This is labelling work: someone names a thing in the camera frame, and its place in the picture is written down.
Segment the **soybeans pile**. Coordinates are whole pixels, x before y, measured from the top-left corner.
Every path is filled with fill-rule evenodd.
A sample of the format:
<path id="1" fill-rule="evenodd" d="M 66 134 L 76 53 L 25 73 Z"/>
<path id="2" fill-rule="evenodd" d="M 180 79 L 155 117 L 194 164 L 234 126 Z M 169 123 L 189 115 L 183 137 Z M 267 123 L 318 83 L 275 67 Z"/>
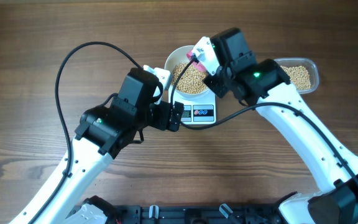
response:
<path id="1" fill-rule="evenodd" d="M 310 74 L 304 66 L 284 67 L 281 68 L 290 77 L 291 82 L 297 90 L 308 90 L 311 88 Z"/>

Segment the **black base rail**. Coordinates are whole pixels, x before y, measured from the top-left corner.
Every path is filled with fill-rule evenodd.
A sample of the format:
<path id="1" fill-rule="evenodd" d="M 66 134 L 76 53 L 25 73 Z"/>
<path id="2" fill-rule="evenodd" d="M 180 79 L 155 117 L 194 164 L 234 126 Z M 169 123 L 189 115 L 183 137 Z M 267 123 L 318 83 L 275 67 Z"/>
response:
<path id="1" fill-rule="evenodd" d="M 231 205 L 224 215 L 218 206 L 211 207 L 141 207 L 115 206 L 116 223 L 122 224 L 191 224 L 191 223 L 285 223 L 273 204 Z"/>

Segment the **soybeans in bowl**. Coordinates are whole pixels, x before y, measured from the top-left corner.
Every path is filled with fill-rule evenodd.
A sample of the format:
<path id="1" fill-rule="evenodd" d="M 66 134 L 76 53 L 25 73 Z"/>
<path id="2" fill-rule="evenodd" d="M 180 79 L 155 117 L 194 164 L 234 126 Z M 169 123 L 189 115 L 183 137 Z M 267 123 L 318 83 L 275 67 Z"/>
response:
<path id="1" fill-rule="evenodd" d="M 175 89 L 186 94 L 201 93 L 207 89 L 203 82 L 207 74 L 207 72 L 199 71 L 194 65 L 190 65 L 181 76 Z"/>

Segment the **pink plastic measuring scoop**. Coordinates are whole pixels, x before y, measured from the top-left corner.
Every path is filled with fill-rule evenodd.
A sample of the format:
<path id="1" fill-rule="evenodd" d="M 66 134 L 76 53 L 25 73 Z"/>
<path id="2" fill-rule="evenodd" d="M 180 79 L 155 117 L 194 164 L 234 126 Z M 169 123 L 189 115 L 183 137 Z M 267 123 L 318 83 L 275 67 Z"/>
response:
<path id="1" fill-rule="evenodd" d="M 189 60 L 192 60 L 192 65 L 195 66 L 199 71 L 206 72 L 206 54 L 201 48 L 189 50 L 186 54 Z"/>

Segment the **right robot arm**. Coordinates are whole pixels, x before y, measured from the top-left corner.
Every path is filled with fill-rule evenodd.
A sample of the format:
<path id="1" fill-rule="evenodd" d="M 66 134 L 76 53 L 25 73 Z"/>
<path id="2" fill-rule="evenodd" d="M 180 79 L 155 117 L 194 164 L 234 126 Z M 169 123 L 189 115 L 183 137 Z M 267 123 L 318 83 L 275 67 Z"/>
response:
<path id="1" fill-rule="evenodd" d="M 294 148 L 318 191 L 294 194 L 278 206 L 288 223 L 357 223 L 358 156 L 319 120 L 279 64 L 258 62 L 240 29 L 203 37 L 193 54 L 208 72 L 205 84 L 218 97 L 231 91 L 256 110 Z"/>

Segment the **clear plastic container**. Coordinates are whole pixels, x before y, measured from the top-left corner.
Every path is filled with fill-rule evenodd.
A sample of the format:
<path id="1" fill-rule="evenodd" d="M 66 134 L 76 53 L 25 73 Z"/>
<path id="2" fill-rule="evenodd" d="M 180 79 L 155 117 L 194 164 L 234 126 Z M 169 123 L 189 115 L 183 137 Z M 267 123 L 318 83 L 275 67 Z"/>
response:
<path id="1" fill-rule="evenodd" d="M 275 61 L 290 77 L 299 94 L 315 91 L 319 85 L 316 64 L 307 58 L 277 58 Z"/>

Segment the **white digital kitchen scale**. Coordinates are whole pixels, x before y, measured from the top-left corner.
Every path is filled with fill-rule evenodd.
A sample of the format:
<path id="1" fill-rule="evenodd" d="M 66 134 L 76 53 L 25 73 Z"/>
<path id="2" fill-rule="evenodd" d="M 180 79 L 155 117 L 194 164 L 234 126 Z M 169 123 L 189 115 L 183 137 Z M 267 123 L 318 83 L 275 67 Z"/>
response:
<path id="1" fill-rule="evenodd" d="M 181 122 L 184 124 L 202 125 L 216 122 L 216 97 L 208 88 L 197 94 L 187 94 L 175 90 L 173 101 L 184 105 L 181 117 Z"/>

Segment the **white bowl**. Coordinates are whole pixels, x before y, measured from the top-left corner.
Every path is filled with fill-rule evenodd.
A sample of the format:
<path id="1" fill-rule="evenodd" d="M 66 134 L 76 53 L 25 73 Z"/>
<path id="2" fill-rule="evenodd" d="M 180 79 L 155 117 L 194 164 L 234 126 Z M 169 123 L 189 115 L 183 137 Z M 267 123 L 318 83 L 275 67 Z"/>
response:
<path id="1" fill-rule="evenodd" d="M 188 53 L 189 50 L 192 50 L 192 48 L 193 48 L 192 45 L 186 45 L 174 50 L 168 56 L 167 61 L 165 62 L 165 69 L 169 70 L 173 75 L 170 90 L 176 83 L 176 80 L 179 78 L 181 72 L 185 69 L 185 67 L 190 62 L 186 54 Z"/>

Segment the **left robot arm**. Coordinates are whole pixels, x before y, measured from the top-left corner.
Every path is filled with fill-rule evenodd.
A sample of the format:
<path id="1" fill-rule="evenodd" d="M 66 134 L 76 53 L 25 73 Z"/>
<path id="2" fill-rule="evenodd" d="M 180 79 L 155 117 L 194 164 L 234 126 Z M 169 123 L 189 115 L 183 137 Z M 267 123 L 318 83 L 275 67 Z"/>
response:
<path id="1" fill-rule="evenodd" d="M 183 105 L 171 106 L 161 96 L 172 74 L 162 68 L 133 68 L 120 92 L 108 98 L 110 107 L 99 105 L 85 111 L 75 137 L 52 175 L 13 223 L 102 223 L 110 217 L 95 205 L 70 212 L 90 186 L 124 147 L 142 143 L 147 126 L 178 130 Z"/>

